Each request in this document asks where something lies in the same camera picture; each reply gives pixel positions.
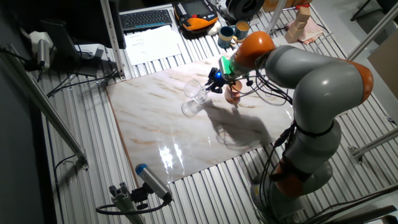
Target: orange cup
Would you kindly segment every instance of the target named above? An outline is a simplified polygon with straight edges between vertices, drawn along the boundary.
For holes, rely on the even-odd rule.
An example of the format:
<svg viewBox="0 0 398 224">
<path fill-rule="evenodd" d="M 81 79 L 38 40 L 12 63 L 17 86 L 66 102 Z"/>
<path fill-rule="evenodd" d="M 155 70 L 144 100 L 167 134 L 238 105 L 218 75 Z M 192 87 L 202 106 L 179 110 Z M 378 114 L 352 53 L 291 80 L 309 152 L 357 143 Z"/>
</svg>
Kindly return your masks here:
<svg viewBox="0 0 398 224">
<path fill-rule="evenodd" d="M 235 85 L 228 85 L 224 91 L 226 101 L 231 104 L 239 103 L 241 100 L 241 95 L 239 92 L 242 90 L 242 87 L 243 85 L 240 81 L 236 81 Z"/>
</svg>

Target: marble slab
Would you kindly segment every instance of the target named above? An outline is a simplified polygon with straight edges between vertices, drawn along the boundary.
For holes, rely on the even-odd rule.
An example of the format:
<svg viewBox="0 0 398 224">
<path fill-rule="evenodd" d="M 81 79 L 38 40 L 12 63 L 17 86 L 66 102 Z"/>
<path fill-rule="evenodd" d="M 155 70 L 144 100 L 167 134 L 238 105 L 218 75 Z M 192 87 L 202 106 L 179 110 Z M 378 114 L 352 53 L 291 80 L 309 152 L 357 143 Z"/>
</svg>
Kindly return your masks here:
<svg viewBox="0 0 398 224">
<path fill-rule="evenodd" d="M 133 167 L 146 163 L 172 182 L 275 141 L 290 126 L 292 107 L 277 106 L 284 101 L 274 96 L 262 94 L 264 101 L 253 93 L 236 106 L 224 94 L 209 93 L 203 105 L 187 98 L 186 82 L 206 83 L 220 57 L 106 87 Z M 243 84 L 242 91 L 251 90 Z"/>
</svg>

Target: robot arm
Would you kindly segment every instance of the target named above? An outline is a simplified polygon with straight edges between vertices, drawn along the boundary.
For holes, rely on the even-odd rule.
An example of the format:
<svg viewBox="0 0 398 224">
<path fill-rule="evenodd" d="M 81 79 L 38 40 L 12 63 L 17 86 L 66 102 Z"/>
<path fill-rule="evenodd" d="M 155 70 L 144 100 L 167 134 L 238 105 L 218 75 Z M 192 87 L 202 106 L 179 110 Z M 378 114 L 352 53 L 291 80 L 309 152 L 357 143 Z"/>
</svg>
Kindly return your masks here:
<svg viewBox="0 0 398 224">
<path fill-rule="evenodd" d="M 285 203 L 318 190 L 333 175 L 328 160 L 337 151 L 341 140 L 341 128 L 335 117 L 359 106 L 369 97 L 373 76 L 368 68 L 355 62 L 288 45 L 276 48 L 265 32 L 255 32 L 229 60 L 225 57 L 220 59 L 220 69 L 214 68 L 213 74 L 217 75 L 210 74 L 212 82 L 208 84 L 216 83 L 220 93 L 224 84 L 245 77 L 256 69 L 258 58 L 266 60 L 266 75 L 270 81 L 295 89 L 296 130 L 275 173 L 267 179 L 268 183 L 271 181 L 268 188 L 271 207 L 285 210 Z M 261 208 L 259 198 L 254 197 L 254 201 L 256 203 L 257 200 L 256 205 Z"/>
</svg>

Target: blue mug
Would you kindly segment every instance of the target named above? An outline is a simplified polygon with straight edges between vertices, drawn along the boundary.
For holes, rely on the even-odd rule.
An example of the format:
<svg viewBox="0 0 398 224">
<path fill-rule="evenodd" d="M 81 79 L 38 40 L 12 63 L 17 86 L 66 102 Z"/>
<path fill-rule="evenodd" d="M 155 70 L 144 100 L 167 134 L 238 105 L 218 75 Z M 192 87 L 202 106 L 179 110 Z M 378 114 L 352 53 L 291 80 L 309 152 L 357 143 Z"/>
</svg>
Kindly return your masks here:
<svg viewBox="0 0 398 224">
<path fill-rule="evenodd" d="M 228 48 L 231 45 L 232 37 L 234 36 L 234 29 L 232 27 L 224 26 L 218 32 L 218 45 L 221 48 Z"/>
<path fill-rule="evenodd" d="M 237 42 L 243 42 L 248 36 L 250 25 L 246 21 L 239 21 L 235 26 L 224 26 L 218 32 L 218 45 L 221 48 L 228 48 L 234 38 Z"/>
<path fill-rule="evenodd" d="M 239 21 L 235 25 L 235 33 L 236 41 L 238 43 L 243 42 L 248 36 L 250 30 L 250 25 L 246 21 Z"/>
</svg>

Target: slotted aluminum table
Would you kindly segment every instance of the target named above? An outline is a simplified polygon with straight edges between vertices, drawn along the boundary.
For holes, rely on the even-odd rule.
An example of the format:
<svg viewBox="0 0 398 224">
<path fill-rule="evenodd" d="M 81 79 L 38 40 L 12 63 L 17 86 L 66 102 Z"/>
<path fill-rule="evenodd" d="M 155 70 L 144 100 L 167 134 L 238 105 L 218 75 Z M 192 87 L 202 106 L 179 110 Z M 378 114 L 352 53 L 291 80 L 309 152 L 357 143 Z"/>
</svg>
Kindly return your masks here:
<svg viewBox="0 0 398 224">
<path fill-rule="evenodd" d="M 172 7 L 148 8 L 168 9 L 172 18 Z M 311 7 L 313 20 L 327 28 L 316 10 Z M 258 24 L 252 25 L 250 32 L 264 30 L 272 13 L 259 12 Z M 284 11 L 277 23 L 277 28 L 295 19 L 295 11 Z M 172 29 L 178 32 L 175 21 Z M 285 34 L 277 31 L 274 37 Z M 182 38 L 181 54 L 131 66 L 126 51 L 122 60 L 126 79 L 136 78 L 186 63 L 219 55 L 233 49 L 221 49 L 217 46 L 218 37 L 200 37 L 186 40 Z M 303 45 L 305 50 L 314 52 L 315 44 Z M 333 36 L 320 44 L 323 55 L 345 58 Z M 105 49 L 106 55 L 114 60 L 111 50 Z M 48 93 L 66 74 L 44 76 L 40 86 Z M 70 75 L 71 84 L 88 81 L 93 78 Z M 120 78 L 108 81 L 108 84 L 121 82 Z M 61 210 L 65 223 L 129 223 L 124 216 L 106 216 L 95 212 L 100 205 L 110 204 L 110 185 L 126 182 L 130 189 L 135 189 L 135 181 L 130 169 L 123 144 L 120 139 L 115 118 L 104 90 L 105 83 L 89 82 L 64 89 L 50 101 L 69 126 L 77 141 L 84 146 L 90 168 L 82 169 L 76 159 L 69 159 L 57 169 L 60 181 L 60 202 L 55 190 L 54 173 L 51 171 L 53 192 L 58 222 L 62 223 Z M 297 217 L 304 221 L 324 208 L 341 202 L 360 198 L 398 182 L 398 143 L 393 139 L 364 155 L 364 162 L 359 165 L 350 156 L 348 146 L 361 147 L 377 137 L 394 129 L 394 125 L 384 117 L 383 108 L 372 95 L 361 106 L 348 111 L 337 119 L 341 124 L 343 136 L 338 152 L 331 159 L 334 169 L 332 179 L 320 190 L 304 196 L 305 210 Z M 49 157 L 50 170 L 62 159 L 73 155 L 53 127 L 44 129 Z M 269 152 L 262 148 L 242 156 L 222 162 L 196 174 L 170 183 L 168 186 L 174 195 L 174 202 L 157 212 L 144 215 L 147 223 L 260 223 L 257 210 L 250 197 L 250 180 L 262 171 Z M 149 198 L 151 208 L 160 205 L 155 195 Z"/>
</svg>

